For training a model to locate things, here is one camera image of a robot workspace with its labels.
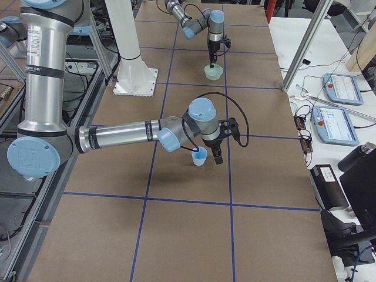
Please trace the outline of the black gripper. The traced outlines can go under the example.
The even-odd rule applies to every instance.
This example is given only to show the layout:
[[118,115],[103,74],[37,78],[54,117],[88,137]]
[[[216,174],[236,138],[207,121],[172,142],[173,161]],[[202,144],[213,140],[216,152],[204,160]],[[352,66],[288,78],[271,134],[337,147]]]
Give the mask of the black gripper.
[[207,41],[207,47],[209,51],[210,68],[214,68],[214,64],[217,62],[217,51],[220,49],[220,41]]
[[223,158],[220,145],[222,143],[223,138],[220,135],[218,135],[216,138],[213,138],[212,135],[202,134],[202,140],[207,147],[211,148],[213,152],[214,161],[216,162],[216,164],[222,164]]

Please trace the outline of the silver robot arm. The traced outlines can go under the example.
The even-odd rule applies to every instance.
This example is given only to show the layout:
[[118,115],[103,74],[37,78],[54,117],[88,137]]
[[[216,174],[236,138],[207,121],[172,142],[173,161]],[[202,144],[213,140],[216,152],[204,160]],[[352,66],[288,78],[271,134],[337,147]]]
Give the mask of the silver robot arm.
[[[198,19],[184,14],[183,1],[165,1],[167,11],[191,39],[208,28],[210,69],[223,37],[224,12],[205,9]],[[115,94],[152,96],[157,69],[148,68],[141,57],[130,1],[106,1],[115,36],[120,68]],[[18,138],[8,147],[11,167],[27,177],[42,178],[55,172],[73,153],[104,147],[159,141],[173,152],[200,136],[211,148],[217,164],[223,163],[220,144],[224,122],[207,98],[196,98],[181,117],[146,120],[120,126],[67,127],[62,120],[66,41],[74,28],[91,28],[90,1],[22,1],[21,17],[28,26],[25,117],[18,124]]]
[[227,48],[231,47],[231,39],[224,34],[224,12],[210,8],[203,11],[199,9],[201,15],[194,19],[186,13],[185,8],[183,8],[183,1],[165,1],[164,5],[168,13],[172,14],[179,22],[187,39],[192,39],[201,31],[208,29],[209,66],[213,69],[217,62],[217,51],[221,44],[224,44]]

